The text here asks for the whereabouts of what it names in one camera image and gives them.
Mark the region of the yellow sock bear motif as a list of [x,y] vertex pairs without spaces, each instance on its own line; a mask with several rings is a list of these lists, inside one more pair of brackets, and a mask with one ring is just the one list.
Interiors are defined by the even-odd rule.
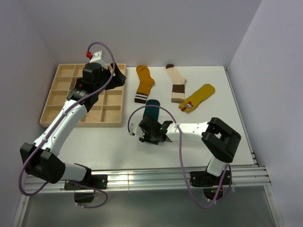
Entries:
[[195,91],[191,96],[186,98],[178,108],[185,112],[189,113],[195,110],[199,104],[215,93],[215,88],[211,84],[204,84],[197,91]]

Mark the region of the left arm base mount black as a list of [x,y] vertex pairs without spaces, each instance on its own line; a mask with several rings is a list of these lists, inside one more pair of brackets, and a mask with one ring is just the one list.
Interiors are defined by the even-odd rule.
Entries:
[[90,179],[77,182],[65,181],[64,190],[74,191],[74,201],[78,205],[85,206],[86,203],[91,203],[95,199],[97,192],[105,195],[104,205],[108,200],[108,194],[104,191],[107,188],[108,175],[92,175]]

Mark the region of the dark green sock bear motif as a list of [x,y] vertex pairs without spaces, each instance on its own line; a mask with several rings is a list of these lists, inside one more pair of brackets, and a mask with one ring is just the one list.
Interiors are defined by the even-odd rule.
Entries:
[[146,101],[146,105],[148,107],[145,108],[143,117],[149,116],[152,119],[158,121],[159,108],[156,106],[160,106],[160,102],[156,99],[149,99]]

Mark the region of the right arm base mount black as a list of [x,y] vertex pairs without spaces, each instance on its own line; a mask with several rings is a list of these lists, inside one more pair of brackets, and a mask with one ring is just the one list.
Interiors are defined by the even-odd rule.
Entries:
[[[217,190],[217,188],[214,188],[214,186],[217,187],[219,185],[222,175],[223,173],[221,173],[221,175],[217,177],[207,173],[206,171],[192,171],[190,172],[190,184],[193,187],[203,188],[203,194],[205,198],[212,200]],[[230,190],[231,185],[232,185],[231,172],[227,170],[223,177],[222,186],[217,195],[217,199],[216,199],[217,201],[225,196],[223,187],[229,186],[228,190],[226,191],[228,192]]]

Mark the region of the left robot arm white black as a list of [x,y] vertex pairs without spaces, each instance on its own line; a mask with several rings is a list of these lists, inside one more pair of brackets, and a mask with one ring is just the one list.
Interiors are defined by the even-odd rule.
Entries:
[[98,102],[99,95],[104,90],[123,86],[125,79],[116,63],[85,64],[82,76],[75,80],[74,88],[67,93],[63,107],[53,122],[34,142],[21,146],[21,173],[48,183],[68,180],[75,181],[82,189],[89,188],[92,184],[91,169],[80,164],[64,163],[58,155],[74,127]]

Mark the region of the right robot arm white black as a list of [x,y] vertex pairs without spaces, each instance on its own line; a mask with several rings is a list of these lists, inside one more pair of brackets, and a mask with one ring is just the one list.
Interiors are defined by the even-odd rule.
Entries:
[[212,154],[205,172],[205,180],[216,184],[227,164],[233,162],[241,141],[241,135],[223,122],[213,117],[203,123],[159,123],[150,116],[144,117],[136,127],[135,133],[141,142],[159,144],[179,140],[203,142]]

